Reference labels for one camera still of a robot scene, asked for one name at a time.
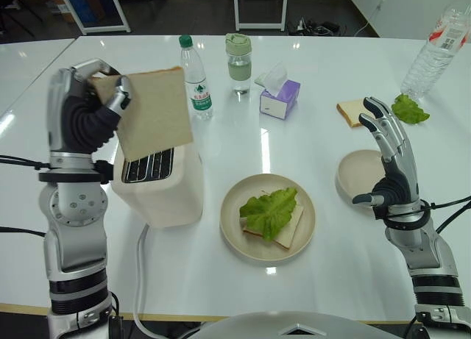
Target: black cable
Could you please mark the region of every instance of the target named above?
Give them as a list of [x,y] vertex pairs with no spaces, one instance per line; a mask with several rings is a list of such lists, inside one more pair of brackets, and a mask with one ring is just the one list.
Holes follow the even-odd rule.
[[439,234],[440,232],[443,231],[443,229],[445,227],[447,227],[448,225],[450,225],[450,223],[455,220],[456,218],[458,218],[461,214],[463,214],[466,210],[468,209],[471,209],[471,201],[469,203],[467,203],[466,205],[464,205],[463,207],[461,207],[460,209],[458,209],[456,212],[454,212],[454,214],[452,214],[447,220],[445,220],[442,225],[440,225],[437,229],[436,229],[436,233]]
[[50,164],[48,163],[25,159],[23,157],[14,157],[11,155],[0,155],[0,163],[20,166],[31,166],[32,168],[35,168],[35,170],[40,170],[42,168],[51,168]]
[[417,316],[415,315],[415,316],[411,319],[411,321],[409,322],[409,324],[407,325],[406,330],[404,331],[404,334],[403,334],[403,339],[406,339],[406,338],[407,338],[407,336],[408,336],[409,332],[411,331],[411,328],[412,328],[412,326],[414,325],[414,322],[415,322],[416,320],[417,320]]
[[451,207],[452,205],[464,203],[466,201],[471,201],[471,196],[468,196],[468,197],[462,198],[462,199],[457,199],[455,201],[449,201],[448,203],[443,203],[443,204],[431,203],[428,207],[421,207],[419,210],[414,210],[413,212],[388,215],[388,218],[394,218],[394,217],[397,217],[397,216],[414,215],[414,214],[418,214],[418,213],[421,213],[421,212],[425,212],[427,210],[435,210],[435,209]]
[[116,309],[115,309],[115,312],[116,312],[116,315],[119,315],[119,300],[118,300],[118,297],[117,295],[115,295],[115,293],[113,291],[110,291],[111,292],[111,296],[114,298],[115,300],[115,305],[116,305]]
[[46,236],[45,232],[34,231],[34,230],[29,230],[29,229],[19,229],[18,227],[0,226],[0,232],[21,232],[21,233],[24,233],[24,234],[31,234],[31,235],[41,236],[42,238],[44,236]]
[[135,322],[132,321],[130,333],[128,334],[127,339],[131,339],[131,335],[132,335],[132,332],[134,332],[134,328],[135,328]]

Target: plate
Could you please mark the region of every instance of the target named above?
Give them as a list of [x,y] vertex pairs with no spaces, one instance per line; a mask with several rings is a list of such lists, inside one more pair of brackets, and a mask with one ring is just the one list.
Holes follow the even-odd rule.
[[353,151],[339,164],[336,175],[337,191],[348,204],[354,205],[352,204],[353,197],[371,192],[383,177],[384,169],[379,151]]
[[[267,242],[259,236],[242,231],[239,208],[246,204],[250,197],[260,197],[288,187],[297,189],[296,202],[304,207],[290,249],[284,249],[275,242]],[[220,227],[224,239],[239,254],[252,260],[277,262],[293,257],[309,244],[314,233],[315,220],[312,201],[301,186],[283,176],[259,174],[243,179],[227,193],[221,206]]]

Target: toaster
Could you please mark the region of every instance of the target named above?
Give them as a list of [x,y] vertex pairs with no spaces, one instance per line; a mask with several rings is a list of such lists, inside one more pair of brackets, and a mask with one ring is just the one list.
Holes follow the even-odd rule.
[[193,143],[127,161],[118,146],[111,187],[148,225],[164,228],[201,218],[202,162]]

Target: white wall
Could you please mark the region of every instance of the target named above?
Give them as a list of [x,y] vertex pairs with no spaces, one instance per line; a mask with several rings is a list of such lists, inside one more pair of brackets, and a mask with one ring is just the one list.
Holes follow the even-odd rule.
[[[352,0],[368,19],[380,0]],[[452,0],[385,0],[371,20],[382,38],[426,39]]]

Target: green lid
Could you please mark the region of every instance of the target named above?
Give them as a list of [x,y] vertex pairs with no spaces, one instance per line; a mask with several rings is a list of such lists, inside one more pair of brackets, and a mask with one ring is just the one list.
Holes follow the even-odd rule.
[[190,35],[182,35],[178,38],[178,40],[180,42],[180,46],[182,46],[184,49],[193,46],[193,41]]
[[252,52],[250,38],[243,34],[226,34],[226,52],[233,56],[242,56]]

